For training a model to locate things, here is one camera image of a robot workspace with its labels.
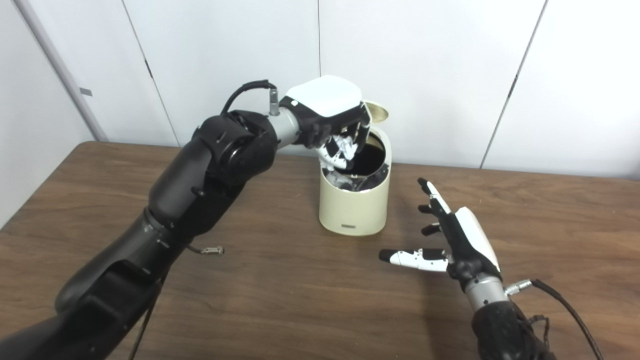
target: cream trash can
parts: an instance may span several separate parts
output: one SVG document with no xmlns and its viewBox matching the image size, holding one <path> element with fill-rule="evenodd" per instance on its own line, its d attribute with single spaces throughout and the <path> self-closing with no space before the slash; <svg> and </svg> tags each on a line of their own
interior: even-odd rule
<svg viewBox="0 0 640 360">
<path fill-rule="evenodd" d="M 387 119 L 382 106 L 365 102 L 372 122 Z M 320 168 L 320 223 L 338 234 L 366 236 L 380 232 L 387 223 L 391 174 L 391 144 L 387 135 L 371 125 L 362 151 L 351 170 Z"/>
</svg>

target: panel seam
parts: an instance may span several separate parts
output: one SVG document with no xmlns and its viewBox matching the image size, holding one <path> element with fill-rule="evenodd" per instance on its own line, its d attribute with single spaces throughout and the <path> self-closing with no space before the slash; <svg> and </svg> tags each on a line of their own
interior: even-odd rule
<svg viewBox="0 0 640 360">
<path fill-rule="evenodd" d="M 504 111 L 507 109 L 509 105 L 509 100 L 511 99 L 511 94 L 513 94 L 513 89 L 516 87 L 516 83 L 518 82 L 518 78 L 520 77 L 520 71 L 522 71 L 522 66 L 524 65 L 524 61 L 527 59 L 527 55 L 529 54 L 529 49 L 531 48 L 531 44 L 533 43 L 533 39 L 536 36 L 536 32 L 538 31 L 538 26 L 542 20 L 542 16 L 545 13 L 545 9 L 547 8 L 547 3 L 549 0 L 545 0 L 545 3 L 542 5 L 542 9 L 540 10 L 540 14 L 538 15 L 538 20 L 536 21 L 536 25 L 533 27 L 533 31 L 531 32 L 531 38 L 529 38 L 529 43 L 527 44 L 527 48 L 522 55 L 522 59 L 520 60 L 520 65 L 518 66 L 518 71 L 516 71 L 516 76 L 513 78 L 513 82 L 511 83 L 511 88 L 509 88 L 509 93 L 507 94 L 507 98 L 502 105 L 502 110 L 500 111 L 500 115 L 498 116 L 498 121 L 495 123 L 495 127 L 493 128 L 493 133 L 491 134 L 491 138 L 489 139 L 489 143 L 486 146 L 486 150 L 484 151 L 484 156 L 482 157 L 482 161 L 480 162 L 480 167 L 484 167 L 484 162 L 486 161 L 487 155 L 489 155 L 489 150 L 491 149 L 491 145 L 493 144 L 493 139 L 495 138 L 495 134 L 498 132 L 498 127 L 502 122 L 502 117 L 504 116 Z"/>
</svg>

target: robotic hand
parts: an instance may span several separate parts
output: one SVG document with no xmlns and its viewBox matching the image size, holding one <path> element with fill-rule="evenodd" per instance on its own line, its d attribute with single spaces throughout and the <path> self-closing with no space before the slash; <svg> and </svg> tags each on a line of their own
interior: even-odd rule
<svg viewBox="0 0 640 360">
<path fill-rule="evenodd" d="M 471 327 L 482 360 L 556 360 L 548 347 L 548 318 L 536 315 L 527 319 L 509 298 L 529 286 L 540 288 L 560 301 L 580 325 L 596 358 L 602 359 L 586 326 L 557 291 L 540 280 L 524 280 L 503 288 L 498 259 L 473 212 L 466 207 L 452 212 L 432 183 L 422 178 L 418 183 L 429 195 L 429 204 L 420 205 L 418 210 L 438 219 L 423 228 L 422 234 L 443 232 L 451 253 L 444 249 L 383 249 L 379 258 L 419 270 L 447 272 L 457 280 L 475 312 Z M 544 342 L 536 337 L 531 327 L 538 320 L 547 321 Z"/>
<path fill-rule="evenodd" d="M 269 115 L 229 111 L 254 88 L 269 89 Z M 0 359 L 105 359 L 149 310 L 148 318 L 182 251 L 195 250 L 193 238 L 213 228 L 245 182 L 272 166 L 279 148 L 304 145 L 326 167 L 349 168 L 370 122 L 360 89 L 341 78 L 296 86 L 279 102 L 266 80 L 243 85 L 194 132 L 130 228 L 66 283 L 55 301 L 57 316 L 0 340 Z"/>
</svg>

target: white fingertip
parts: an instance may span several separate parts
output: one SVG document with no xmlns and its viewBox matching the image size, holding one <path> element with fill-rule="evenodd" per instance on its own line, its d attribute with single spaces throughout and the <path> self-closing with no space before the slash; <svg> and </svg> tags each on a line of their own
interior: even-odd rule
<svg viewBox="0 0 640 360">
<path fill-rule="evenodd" d="M 431 195 L 429 195 L 429 198 L 438 200 L 444 212 L 447 214 L 450 213 L 451 209 L 449 209 L 449 205 L 447 205 L 446 201 L 444 201 L 444 199 L 440 195 L 440 192 L 438 191 L 438 189 L 436 189 L 435 186 L 433 186 L 431 181 L 427 181 L 427 188 L 429 188 L 429 192 L 431 192 Z"/>
</svg>

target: metal connector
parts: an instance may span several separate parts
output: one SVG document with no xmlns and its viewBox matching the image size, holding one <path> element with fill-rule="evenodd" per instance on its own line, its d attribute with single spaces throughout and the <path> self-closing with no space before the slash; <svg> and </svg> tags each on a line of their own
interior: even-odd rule
<svg viewBox="0 0 640 360">
<path fill-rule="evenodd" d="M 269 89 L 269 115 L 278 116 L 280 114 L 280 103 L 278 103 L 278 89 Z"/>
<path fill-rule="evenodd" d="M 526 280 L 522 280 L 522 281 L 518 281 L 514 284 L 511 284 L 509 286 L 507 286 L 506 288 L 504 288 L 504 293 L 507 296 L 512 296 L 512 295 L 516 295 L 517 293 L 521 292 L 522 290 L 530 287 L 531 284 L 531 280 L 526 279 Z"/>
<path fill-rule="evenodd" d="M 225 248 L 223 248 L 222 246 L 216 246 L 216 247 L 205 247 L 200 249 L 200 253 L 202 255 L 218 255 L 218 256 L 222 256 L 222 254 L 225 253 Z"/>
</svg>

